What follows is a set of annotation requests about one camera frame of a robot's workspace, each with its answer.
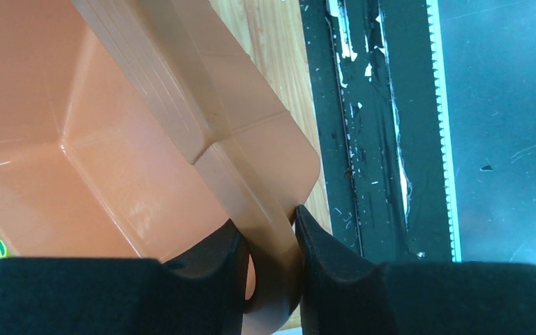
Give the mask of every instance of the wood grain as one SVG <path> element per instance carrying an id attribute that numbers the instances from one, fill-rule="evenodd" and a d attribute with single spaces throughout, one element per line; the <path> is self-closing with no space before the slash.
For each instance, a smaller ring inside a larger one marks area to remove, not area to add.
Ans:
<path id="1" fill-rule="evenodd" d="M 210 0 L 318 153 L 320 143 L 298 0 Z M 306 203 L 332 233 L 323 172 Z M 284 329 L 300 327 L 297 309 Z"/>

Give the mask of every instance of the plastic bin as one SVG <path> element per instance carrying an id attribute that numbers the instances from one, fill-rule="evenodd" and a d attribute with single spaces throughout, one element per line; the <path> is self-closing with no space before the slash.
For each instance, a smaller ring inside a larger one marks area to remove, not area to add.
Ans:
<path id="1" fill-rule="evenodd" d="M 16 255 L 165 261 L 231 217 L 258 273 L 244 324 L 268 332 L 300 297 L 283 221 L 319 158 L 206 1 L 160 3 L 196 47 L 137 37 L 165 58 L 123 73 L 70 1 L 0 1 L 0 235 Z"/>

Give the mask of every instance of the orange plastic container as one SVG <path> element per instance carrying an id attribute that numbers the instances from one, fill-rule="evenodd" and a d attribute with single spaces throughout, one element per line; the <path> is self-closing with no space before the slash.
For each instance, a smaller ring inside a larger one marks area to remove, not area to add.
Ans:
<path id="1" fill-rule="evenodd" d="M 208 2 L 104 2 L 77 5 L 114 56 L 70 1 L 0 1 L 0 235 L 17 255 L 166 261 L 231 218 L 257 273 L 245 332 L 278 329 L 317 154 Z"/>

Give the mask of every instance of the black foam pad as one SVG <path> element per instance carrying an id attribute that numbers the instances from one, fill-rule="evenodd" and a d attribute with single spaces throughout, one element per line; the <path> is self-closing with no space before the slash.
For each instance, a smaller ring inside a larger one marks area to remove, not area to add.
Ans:
<path id="1" fill-rule="evenodd" d="M 0 260 L 0 335 L 240 334 L 246 244 L 229 221 L 179 257 Z"/>
<path id="2" fill-rule="evenodd" d="M 536 334 L 536 266 L 375 265 L 326 233 L 304 208 L 303 334 Z"/>

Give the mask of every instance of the dark gray surface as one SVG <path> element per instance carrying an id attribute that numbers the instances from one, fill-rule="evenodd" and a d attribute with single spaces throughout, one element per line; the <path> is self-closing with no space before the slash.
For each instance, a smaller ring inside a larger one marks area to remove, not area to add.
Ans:
<path id="1" fill-rule="evenodd" d="M 362 255 L 374 263 L 415 258 L 406 242 L 389 72 L 376 20 L 382 10 L 380 4 L 383 1 L 345 0 L 339 17 L 330 18 L 350 163 L 347 176 L 352 180 L 356 206 L 356 211 L 349 214 L 358 220 Z M 426 11 L 423 18 L 422 26 L 427 28 Z M 344 34 L 346 24 L 348 33 Z M 350 56 L 352 52 L 344 57 L 344 45 L 355 52 L 355 57 Z M 372 69 L 370 76 L 365 74 L 368 66 Z"/>
<path id="2" fill-rule="evenodd" d="M 323 0 L 299 0 L 332 232 L 362 255 L 331 25 Z"/>
<path id="3" fill-rule="evenodd" d="M 389 79 L 409 181 L 406 243 L 425 261 L 451 261 L 436 73 L 425 0 L 380 0 Z"/>
<path id="4" fill-rule="evenodd" d="M 536 264 L 536 0 L 439 2 L 463 259 Z"/>

